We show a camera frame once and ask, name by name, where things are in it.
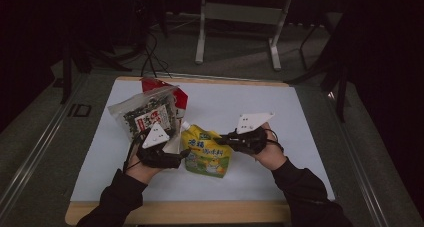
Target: white triangular marker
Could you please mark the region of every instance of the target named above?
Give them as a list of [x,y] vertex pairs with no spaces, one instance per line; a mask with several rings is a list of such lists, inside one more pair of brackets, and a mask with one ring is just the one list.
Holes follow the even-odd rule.
[[241,115],[237,125],[237,134],[254,131],[259,126],[270,120],[274,115],[275,114],[272,112]]
[[149,147],[161,144],[169,140],[169,135],[165,133],[162,126],[158,122],[154,123],[152,130],[150,130],[149,135],[146,137],[146,140],[143,143],[143,148],[147,149]]

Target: white tabletop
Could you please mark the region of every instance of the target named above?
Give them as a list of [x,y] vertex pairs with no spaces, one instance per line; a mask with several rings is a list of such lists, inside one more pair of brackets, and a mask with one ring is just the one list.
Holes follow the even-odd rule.
[[[240,114],[274,112],[269,121],[285,154],[298,168],[309,168],[325,184],[328,198],[334,193],[312,138],[299,99],[292,87],[178,83],[189,96],[184,120],[221,134],[234,131]],[[139,81],[116,80],[71,201],[98,201],[122,168],[129,140],[107,107],[142,92]],[[224,178],[179,169],[157,174],[143,192],[145,201],[282,200],[270,171],[250,156],[234,152]]]

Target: black sleeve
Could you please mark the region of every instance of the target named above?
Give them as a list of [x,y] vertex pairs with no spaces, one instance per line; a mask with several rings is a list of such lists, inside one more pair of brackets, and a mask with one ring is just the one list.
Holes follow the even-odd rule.
[[97,206],[77,224],[83,227],[121,227],[127,215],[143,205],[146,184],[117,170],[112,184],[106,187]]
[[309,169],[298,169],[287,159],[272,174],[290,206],[293,227],[352,226],[341,206],[328,200],[324,183]]

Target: table leg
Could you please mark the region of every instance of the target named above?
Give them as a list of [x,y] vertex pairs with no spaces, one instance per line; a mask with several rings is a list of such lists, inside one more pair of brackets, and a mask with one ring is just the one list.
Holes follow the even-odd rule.
[[202,0],[202,5],[200,6],[200,34],[199,40],[197,41],[197,51],[196,51],[196,64],[203,63],[203,54],[205,53],[205,4],[206,0]]
[[281,30],[283,29],[284,22],[289,12],[291,0],[286,0],[284,8],[281,10],[280,18],[278,19],[277,28],[273,38],[269,39],[269,49],[271,53],[272,66],[275,71],[281,70],[280,57],[278,56],[277,42],[280,38]]

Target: red package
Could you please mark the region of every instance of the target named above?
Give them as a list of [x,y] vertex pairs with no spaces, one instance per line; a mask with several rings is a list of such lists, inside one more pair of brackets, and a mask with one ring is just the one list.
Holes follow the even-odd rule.
[[[141,87],[143,89],[143,92],[146,92],[148,90],[152,90],[155,88],[163,87],[163,86],[172,86],[172,85],[166,82],[163,82],[161,80],[154,79],[154,78],[141,79]],[[188,96],[186,93],[184,93],[184,91],[178,88],[177,90],[174,91],[174,97],[176,100],[175,107],[177,108],[176,117],[177,119],[182,119],[187,109]]]

